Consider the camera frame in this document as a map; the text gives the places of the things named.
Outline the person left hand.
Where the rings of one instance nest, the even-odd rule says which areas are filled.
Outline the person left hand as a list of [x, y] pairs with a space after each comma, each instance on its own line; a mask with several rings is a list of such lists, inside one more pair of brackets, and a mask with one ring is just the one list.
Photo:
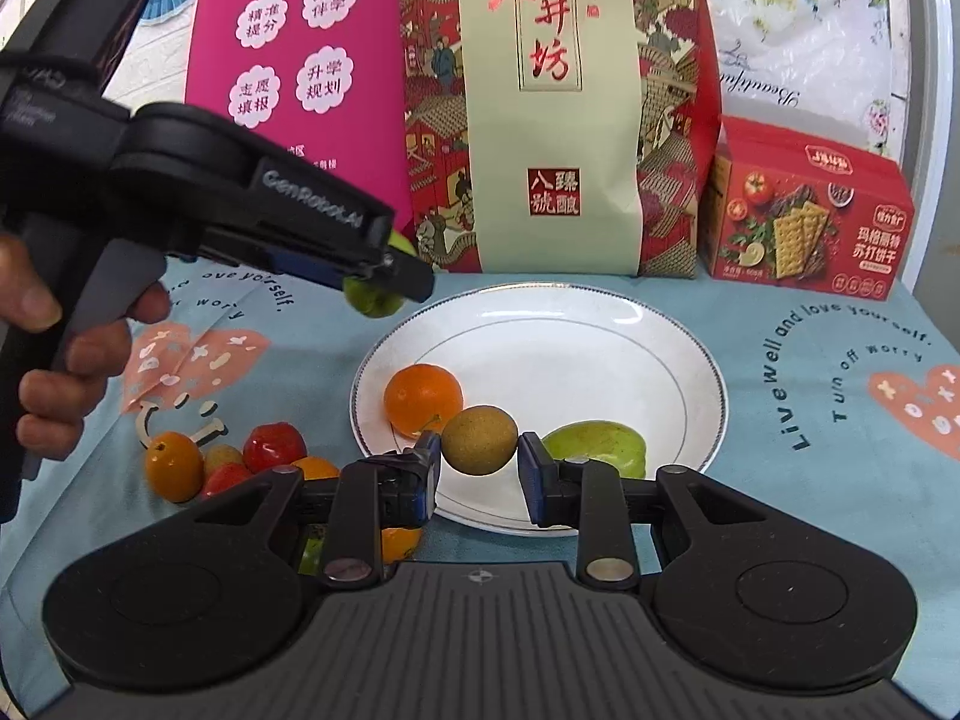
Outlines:
[[[2, 460], [16, 468], [26, 454], [64, 460], [82, 438], [85, 419], [103, 401], [107, 384], [132, 353], [128, 324], [158, 323], [169, 316], [171, 299], [155, 281], [122, 317], [52, 345], [53, 358], [29, 358], [11, 392], [13, 416], [2, 422]], [[37, 333], [59, 327], [62, 307], [37, 273], [20, 238], [2, 236], [2, 320], [13, 330]]]

